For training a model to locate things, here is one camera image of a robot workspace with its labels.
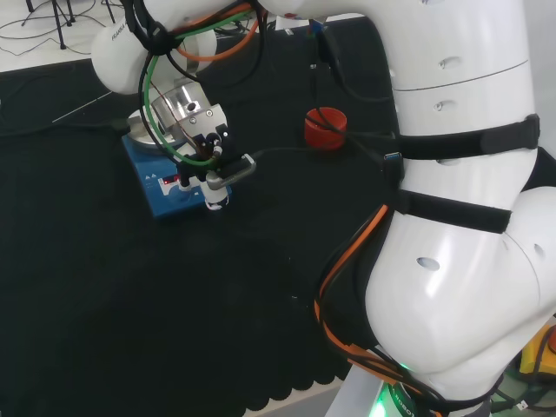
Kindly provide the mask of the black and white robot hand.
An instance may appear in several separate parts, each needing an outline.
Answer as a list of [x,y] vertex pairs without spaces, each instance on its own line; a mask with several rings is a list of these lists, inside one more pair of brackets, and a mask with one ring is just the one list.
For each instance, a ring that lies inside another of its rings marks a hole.
[[205,205],[210,211],[218,211],[225,208],[229,204],[229,194],[226,189],[211,191],[204,195]]

